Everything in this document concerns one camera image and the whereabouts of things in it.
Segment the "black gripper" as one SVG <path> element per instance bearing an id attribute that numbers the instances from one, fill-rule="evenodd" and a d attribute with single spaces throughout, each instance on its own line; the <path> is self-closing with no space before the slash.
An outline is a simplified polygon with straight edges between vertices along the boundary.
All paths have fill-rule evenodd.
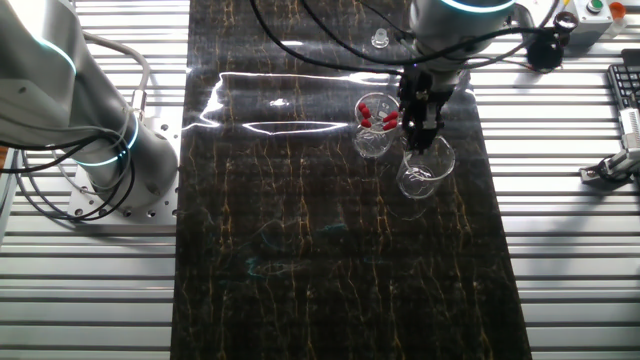
<path id="1" fill-rule="evenodd" d="M 418 67 L 405 67 L 401 75 L 398 97 L 403 114 L 403 131 L 407 150 L 427 150 L 433 144 L 441 123 L 426 120 L 433 115 L 441 117 L 441 110 L 453 93 L 453 85 L 438 74 L 433 75 Z"/>

